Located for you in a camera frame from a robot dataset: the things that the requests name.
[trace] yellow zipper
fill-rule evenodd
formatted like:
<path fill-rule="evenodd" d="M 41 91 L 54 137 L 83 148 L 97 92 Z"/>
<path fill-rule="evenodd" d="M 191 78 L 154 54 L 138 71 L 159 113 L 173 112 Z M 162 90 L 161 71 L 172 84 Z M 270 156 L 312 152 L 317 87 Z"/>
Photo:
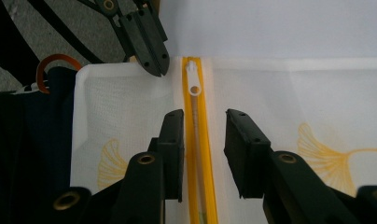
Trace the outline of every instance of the yellow zipper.
<path fill-rule="evenodd" d="M 182 84 L 186 111 L 190 220 L 193 224 L 217 224 L 216 196 L 200 58 L 182 59 Z"/>

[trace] ginkgo leaf print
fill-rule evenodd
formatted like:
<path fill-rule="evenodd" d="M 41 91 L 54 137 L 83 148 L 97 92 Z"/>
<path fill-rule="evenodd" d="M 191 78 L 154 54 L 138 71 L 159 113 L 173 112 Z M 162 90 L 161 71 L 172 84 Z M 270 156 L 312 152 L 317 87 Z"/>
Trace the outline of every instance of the ginkgo leaf print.
<path fill-rule="evenodd" d="M 338 152 L 316 140 L 311 127 L 303 123 L 299 127 L 299 155 L 311 166 L 328 186 L 351 196 L 356 195 L 356 187 L 349 169 L 349 158 L 357 152 L 377 152 L 377 148 L 354 149 Z"/>
<path fill-rule="evenodd" d="M 102 148 L 98 165 L 98 188 L 105 189 L 125 176 L 128 163 L 119 155 L 119 141 L 110 139 Z"/>

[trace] curtain ring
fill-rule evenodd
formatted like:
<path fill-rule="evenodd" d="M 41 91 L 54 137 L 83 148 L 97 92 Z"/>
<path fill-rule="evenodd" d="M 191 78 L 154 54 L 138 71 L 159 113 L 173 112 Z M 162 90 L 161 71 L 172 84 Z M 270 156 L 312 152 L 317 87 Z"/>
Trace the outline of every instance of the curtain ring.
<path fill-rule="evenodd" d="M 56 60 L 63 60 L 72 64 L 76 68 L 77 71 L 80 70 L 82 67 L 81 64 L 76 59 L 65 54 L 52 54 L 52 55 L 49 55 L 47 58 L 43 59 L 39 63 L 36 69 L 36 84 L 39 90 L 45 94 L 49 94 L 49 90 L 46 88 L 46 85 L 44 84 L 44 78 L 43 78 L 44 69 L 46 69 L 46 66 L 49 63 L 54 62 Z"/>

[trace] dark blue fabric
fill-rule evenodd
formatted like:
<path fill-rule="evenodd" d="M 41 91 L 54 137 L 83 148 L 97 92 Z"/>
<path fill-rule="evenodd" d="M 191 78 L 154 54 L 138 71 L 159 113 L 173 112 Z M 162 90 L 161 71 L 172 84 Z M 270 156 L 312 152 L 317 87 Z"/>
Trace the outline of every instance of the dark blue fabric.
<path fill-rule="evenodd" d="M 75 74 L 50 69 L 50 95 L 0 93 L 0 130 L 7 129 L 0 132 L 0 193 L 10 218 L 0 223 L 22 223 L 41 200 L 69 187 Z"/>

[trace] zipper pull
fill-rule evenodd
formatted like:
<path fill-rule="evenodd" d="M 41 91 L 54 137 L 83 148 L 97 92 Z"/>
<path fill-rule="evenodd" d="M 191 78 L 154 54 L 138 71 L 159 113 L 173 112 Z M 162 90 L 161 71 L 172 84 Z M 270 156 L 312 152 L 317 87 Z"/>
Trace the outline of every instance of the zipper pull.
<path fill-rule="evenodd" d="M 202 88 L 200 78 L 198 76 L 198 67 L 194 61 L 188 61 L 186 65 L 186 72 L 188 74 L 188 92 L 192 96 L 201 94 Z"/>

